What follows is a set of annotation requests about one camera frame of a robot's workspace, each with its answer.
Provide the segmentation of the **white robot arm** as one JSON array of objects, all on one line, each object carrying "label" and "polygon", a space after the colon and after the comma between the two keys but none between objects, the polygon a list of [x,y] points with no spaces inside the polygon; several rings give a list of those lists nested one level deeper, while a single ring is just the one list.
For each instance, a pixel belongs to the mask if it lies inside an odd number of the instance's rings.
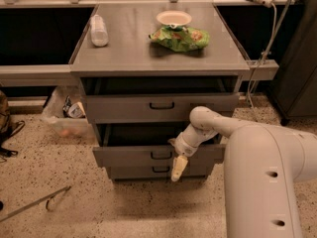
[{"label": "white robot arm", "polygon": [[294,184],[317,177],[317,136],[197,106],[189,114],[187,128],[169,141],[177,153],[173,181],[180,179],[199,146],[216,135],[228,139],[227,238],[303,238]]}]

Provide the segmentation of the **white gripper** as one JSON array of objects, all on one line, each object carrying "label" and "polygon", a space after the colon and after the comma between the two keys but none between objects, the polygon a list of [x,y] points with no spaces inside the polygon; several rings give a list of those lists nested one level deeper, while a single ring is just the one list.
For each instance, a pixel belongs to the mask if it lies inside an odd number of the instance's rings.
[{"label": "white gripper", "polygon": [[187,158],[193,156],[197,152],[198,148],[189,145],[184,140],[182,133],[180,133],[176,138],[171,138],[167,141],[174,146],[175,151],[179,154],[178,157],[173,159],[171,171],[171,180],[178,181],[188,164]]}]

